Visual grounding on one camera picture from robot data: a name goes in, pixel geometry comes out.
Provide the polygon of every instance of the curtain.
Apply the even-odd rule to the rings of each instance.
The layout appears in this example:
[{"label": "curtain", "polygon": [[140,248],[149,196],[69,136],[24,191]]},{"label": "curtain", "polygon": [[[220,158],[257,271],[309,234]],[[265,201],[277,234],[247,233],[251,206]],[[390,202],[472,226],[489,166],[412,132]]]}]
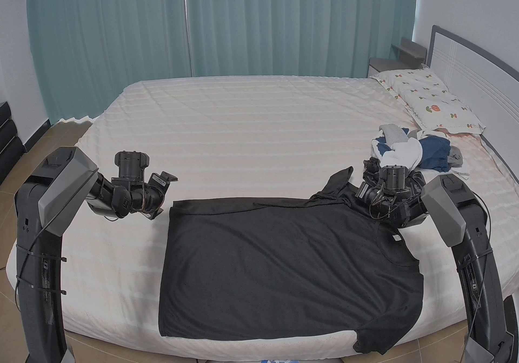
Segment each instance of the curtain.
[{"label": "curtain", "polygon": [[416,0],[186,0],[194,76],[365,77],[411,38]]},{"label": "curtain", "polygon": [[94,117],[136,81],[191,76],[185,0],[27,0],[51,122]]}]

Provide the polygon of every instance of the tile floor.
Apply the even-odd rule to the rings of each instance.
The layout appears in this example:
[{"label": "tile floor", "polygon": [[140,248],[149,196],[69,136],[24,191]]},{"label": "tile floor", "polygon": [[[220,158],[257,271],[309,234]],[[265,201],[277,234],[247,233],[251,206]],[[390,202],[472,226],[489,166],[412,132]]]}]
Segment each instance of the tile floor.
[{"label": "tile floor", "polygon": [[[7,263],[16,239],[14,193],[41,160],[59,146],[73,146],[89,122],[58,123],[24,154],[0,185],[0,268]],[[467,324],[462,321],[421,339],[393,347],[385,355],[370,353],[345,357],[344,363],[450,363],[458,361]],[[146,353],[67,333],[78,363],[195,363],[194,359]],[[0,363],[23,363],[27,356],[20,315],[5,270],[0,271]]]}]

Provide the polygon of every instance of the mattress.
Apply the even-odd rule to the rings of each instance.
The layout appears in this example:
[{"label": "mattress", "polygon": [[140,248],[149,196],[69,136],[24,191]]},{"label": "mattress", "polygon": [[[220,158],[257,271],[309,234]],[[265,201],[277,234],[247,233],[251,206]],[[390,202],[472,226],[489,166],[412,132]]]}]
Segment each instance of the mattress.
[{"label": "mattress", "polygon": [[[372,79],[204,77],[142,81],[126,87],[79,140],[106,177],[117,175],[118,151],[150,157],[146,179],[176,175],[173,200],[215,197],[308,198],[350,165],[362,181],[362,160],[380,124],[414,128],[405,108]],[[471,173],[470,188],[490,208],[491,244],[503,295],[519,287],[519,196],[503,165],[472,135],[451,138]],[[83,204],[63,236],[63,319],[67,330],[125,347],[199,359],[323,359],[355,354],[354,331],[275,340],[163,338],[158,330],[168,214],[108,222]],[[402,234],[424,275],[424,304],[400,341],[465,318],[451,250],[430,218]],[[15,282],[15,250],[7,273]]]}]

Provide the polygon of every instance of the white pillow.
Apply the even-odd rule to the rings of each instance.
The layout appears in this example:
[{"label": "white pillow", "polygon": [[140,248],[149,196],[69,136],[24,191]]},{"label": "white pillow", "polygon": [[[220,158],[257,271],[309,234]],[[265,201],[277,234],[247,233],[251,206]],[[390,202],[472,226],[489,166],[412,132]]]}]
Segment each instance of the white pillow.
[{"label": "white pillow", "polygon": [[480,134],[485,128],[429,68],[389,70],[371,77],[406,107],[422,129]]}]

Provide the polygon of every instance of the black cloth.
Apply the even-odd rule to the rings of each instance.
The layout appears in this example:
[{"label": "black cloth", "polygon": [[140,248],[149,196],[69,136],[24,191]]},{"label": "black cloth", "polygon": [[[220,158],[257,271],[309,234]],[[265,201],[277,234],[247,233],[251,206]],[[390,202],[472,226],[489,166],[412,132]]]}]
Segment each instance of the black cloth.
[{"label": "black cloth", "polygon": [[355,330],[385,353],[413,327],[423,276],[397,230],[334,174],[308,200],[175,202],[160,286],[162,336],[277,339]]}]

